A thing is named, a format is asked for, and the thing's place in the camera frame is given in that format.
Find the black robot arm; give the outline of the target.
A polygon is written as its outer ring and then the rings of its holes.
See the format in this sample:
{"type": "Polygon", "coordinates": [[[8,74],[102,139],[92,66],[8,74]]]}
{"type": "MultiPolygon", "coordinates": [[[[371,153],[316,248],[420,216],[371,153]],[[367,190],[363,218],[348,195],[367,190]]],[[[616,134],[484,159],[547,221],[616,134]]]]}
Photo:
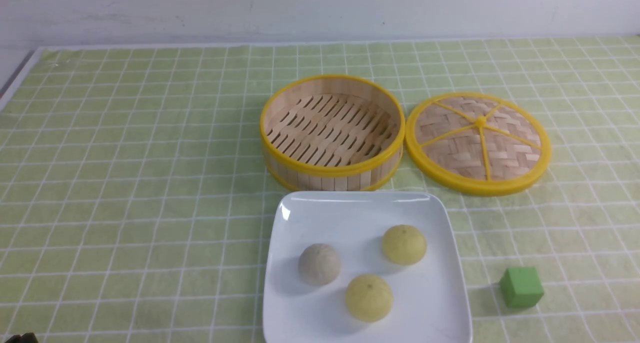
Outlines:
{"type": "Polygon", "coordinates": [[[34,333],[25,333],[13,335],[4,343],[39,343],[39,341],[34,333]]]}

